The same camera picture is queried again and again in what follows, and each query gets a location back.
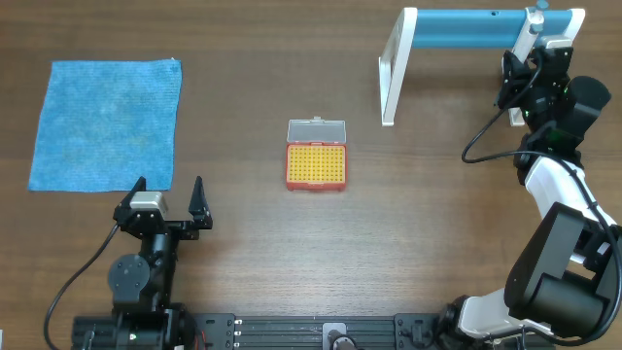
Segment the table surface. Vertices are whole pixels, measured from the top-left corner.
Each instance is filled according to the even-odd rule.
[[[534,1],[3,1],[0,4],[0,329],[6,349],[42,349],[44,315],[93,254],[124,196],[26,187],[51,61],[175,57],[184,70],[175,176],[185,213],[203,177],[214,229],[183,242],[173,299],[238,315],[436,312],[503,287],[540,217],[510,159],[460,153],[495,113],[501,51],[417,50],[381,127],[378,56],[401,8],[524,8]],[[570,74],[613,98],[580,150],[605,211],[622,220],[622,3],[585,7]],[[288,120],[347,124],[345,192],[288,192]],[[474,155],[516,149],[525,128],[494,125]],[[76,315],[106,314],[110,264],[138,251],[118,234],[69,289],[52,337],[69,346]],[[619,348],[622,322],[586,348]]]

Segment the wood grain surface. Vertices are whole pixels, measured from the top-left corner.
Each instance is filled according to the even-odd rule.
[[[413,51],[395,127],[380,126],[378,56],[401,8],[524,8],[534,1],[241,0],[0,2],[0,329],[5,349],[43,349],[44,315],[110,226],[112,193],[26,187],[51,62],[181,59],[172,216],[203,177],[215,225],[183,242],[175,300],[238,315],[435,312],[488,294],[540,218],[511,160],[460,161],[495,113],[501,51]],[[583,7],[570,73],[613,98],[580,150],[605,211],[622,220],[622,3]],[[345,192],[288,192],[289,119],[344,120]],[[516,149],[502,119],[474,155]],[[52,337],[76,315],[106,314],[110,264],[139,242],[118,234],[69,289]],[[587,349],[619,349],[622,322]]]

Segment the transparent lid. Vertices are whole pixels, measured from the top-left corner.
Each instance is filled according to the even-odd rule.
[[[346,122],[325,121],[320,117],[312,120],[290,120],[288,142],[346,143]]]

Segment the blue tube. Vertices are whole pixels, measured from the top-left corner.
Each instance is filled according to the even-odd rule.
[[[511,49],[525,23],[525,10],[418,10],[415,49]],[[544,12],[544,35],[562,34],[570,10]]]

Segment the plastic case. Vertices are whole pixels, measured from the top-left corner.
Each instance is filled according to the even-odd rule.
[[[288,190],[343,191],[348,178],[346,122],[291,120],[285,180]]]

